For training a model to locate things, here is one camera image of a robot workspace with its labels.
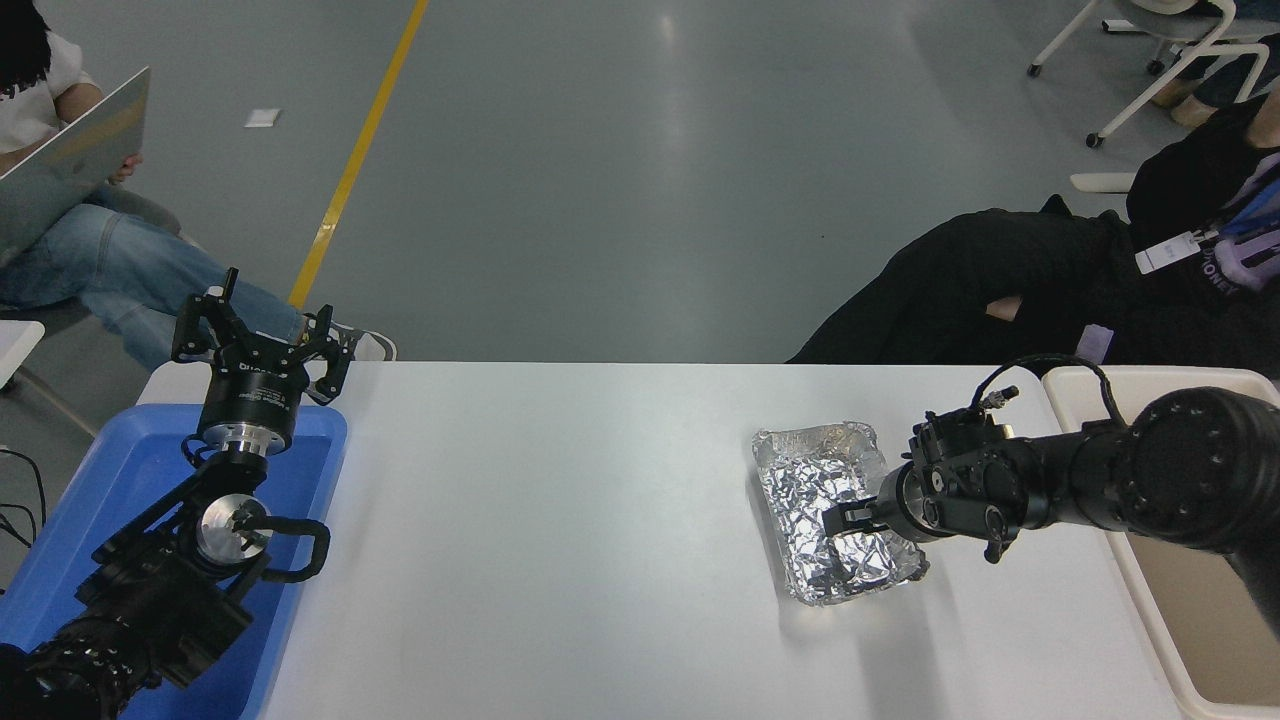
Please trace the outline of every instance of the blue tray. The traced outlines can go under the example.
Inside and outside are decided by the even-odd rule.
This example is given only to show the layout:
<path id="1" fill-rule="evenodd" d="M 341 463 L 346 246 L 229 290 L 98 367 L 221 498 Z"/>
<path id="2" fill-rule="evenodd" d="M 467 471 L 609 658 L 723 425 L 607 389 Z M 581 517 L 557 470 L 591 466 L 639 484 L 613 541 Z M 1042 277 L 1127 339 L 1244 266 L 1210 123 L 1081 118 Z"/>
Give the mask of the blue tray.
<path id="1" fill-rule="evenodd" d="M 76 588 L 97 569 L 90 559 L 114 532 L 191 474 L 182 438 L 196 429 L 198 405 L 142 405 L 116 415 L 49 518 L 6 594 L 0 596 L 0 642 L 26 651 L 54 637 L 84 606 Z M 347 423 L 337 410 L 302 407 L 293 447 L 269 460 L 255 496 L 273 515 L 323 520 L 342 468 Z M 311 542 L 276 536 L 273 568 L 301 568 Z M 298 593 L 306 583 L 257 583 L 244 598 L 253 624 L 186 691 L 165 682 L 141 691 L 123 720 L 256 717 L 275 679 Z"/>

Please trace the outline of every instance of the person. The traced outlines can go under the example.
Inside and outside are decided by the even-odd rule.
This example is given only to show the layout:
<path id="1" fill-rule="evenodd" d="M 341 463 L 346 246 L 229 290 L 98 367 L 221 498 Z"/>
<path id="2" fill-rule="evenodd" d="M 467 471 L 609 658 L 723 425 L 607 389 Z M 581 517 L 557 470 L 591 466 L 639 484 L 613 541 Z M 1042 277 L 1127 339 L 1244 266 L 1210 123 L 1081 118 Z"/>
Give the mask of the person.
<path id="1" fill-rule="evenodd" d="M 1187 12 L 1222 17 L 1222 12 L 1217 6 L 1203 0 Z M 1242 20 L 1280 22 L 1280 1 L 1235 0 L 1235 17 Z M 1267 61 L 1262 65 L 1262 74 L 1254 85 L 1256 88 L 1262 88 L 1276 76 L 1280 76 L 1280 33 L 1265 36 L 1258 42 L 1266 45 L 1267 50 L 1271 51 Z M 1244 85 L 1245 77 L 1253 69 L 1254 59 L 1253 55 L 1242 55 L 1206 78 L 1204 74 L 1217 58 L 1197 58 L 1169 85 L 1160 88 L 1151 102 L 1169 110 L 1169 117 L 1178 124 L 1197 128 L 1220 108 L 1235 102 L 1240 86 Z"/>
<path id="2" fill-rule="evenodd" d="M 1213 115 L 1147 160 L 1115 211 L 951 219 L 899 251 L 790 361 L 1001 364 L 1034 352 L 1111 364 L 1244 368 L 1280 377 L 1280 274 L 1228 277 L 1216 247 L 1143 274 L 1135 252 L 1220 223 L 1280 160 L 1280 94 Z M 1275 247 L 1257 256 L 1275 255 Z"/>
<path id="3" fill-rule="evenodd" d="M 102 99 L 82 69 L 81 49 L 49 29 L 33 0 L 0 4 L 0 174 L 35 152 Z M 137 196 L 115 186 L 142 161 L 125 158 L 108 183 L 67 211 L 35 245 L 0 265 L 0 305 L 27 310 L 78 299 L 147 369 L 168 361 L 177 314 L 189 295 L 221 284 L 227 266 L 179 238 L 177 222 L 127 214 Z M 255 332 L 301 341 L 314 318 L 247 282 L 236 286 L 237 314 Z M 360 360 L 394 360 L 387 336 L 334 324 Z"/>

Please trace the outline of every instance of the id badge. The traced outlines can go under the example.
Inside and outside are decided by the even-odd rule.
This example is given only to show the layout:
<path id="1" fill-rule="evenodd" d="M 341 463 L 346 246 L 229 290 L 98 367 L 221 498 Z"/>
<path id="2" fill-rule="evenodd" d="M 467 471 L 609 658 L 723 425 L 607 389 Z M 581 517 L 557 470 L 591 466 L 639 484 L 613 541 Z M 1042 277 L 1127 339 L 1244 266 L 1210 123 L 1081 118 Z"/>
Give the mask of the id badge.
<path id="1" fill-rule="evenodd" d="M 1201 238 L 1196 233 L 1184 232 L 1135 254 L 1133 259 L 1138 263 L 1138 270 L 1146 275 L 1196 255 L 1199 251 L 1199 241 Z"/>

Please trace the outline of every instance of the laptop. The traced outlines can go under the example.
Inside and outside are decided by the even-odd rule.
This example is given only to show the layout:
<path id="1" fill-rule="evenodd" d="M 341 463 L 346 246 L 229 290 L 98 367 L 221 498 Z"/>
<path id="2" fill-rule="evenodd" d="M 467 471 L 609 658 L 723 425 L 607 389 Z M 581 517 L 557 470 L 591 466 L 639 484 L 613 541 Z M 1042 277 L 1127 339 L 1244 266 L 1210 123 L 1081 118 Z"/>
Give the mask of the laptop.
<path id="1" fill-rule="evenodd" d="M 142 68 L 0 176 L 0 265 L 31 247 L 142 149 L 150 78 L 151 68 Z"/>

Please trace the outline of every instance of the white table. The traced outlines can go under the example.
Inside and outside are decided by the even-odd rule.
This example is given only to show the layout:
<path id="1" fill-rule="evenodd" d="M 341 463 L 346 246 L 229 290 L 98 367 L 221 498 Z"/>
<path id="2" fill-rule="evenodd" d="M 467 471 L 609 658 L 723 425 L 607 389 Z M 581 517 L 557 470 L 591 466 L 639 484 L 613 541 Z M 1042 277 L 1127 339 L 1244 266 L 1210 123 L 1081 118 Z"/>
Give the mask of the white table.
<path id="1" fill-rule="evenodd" d="M 264 717 L 1179 716 L 1102 533 L 927 546 L 928 577 L 786 596 L 753 434 L 845 419 L 892 459 L 977 368 L 353 364 L 326 523 Z M 168 365 L 141 402 L 200 402 Z M 1038 380 L 1000 411 L 1057 432 Z"/>
<path id="2" fill-rule="evenodd" d="M 22 366 L 22 361 L 45 337 L 45 325 L 33 320 L 0 320 L 0 386 Z"/>

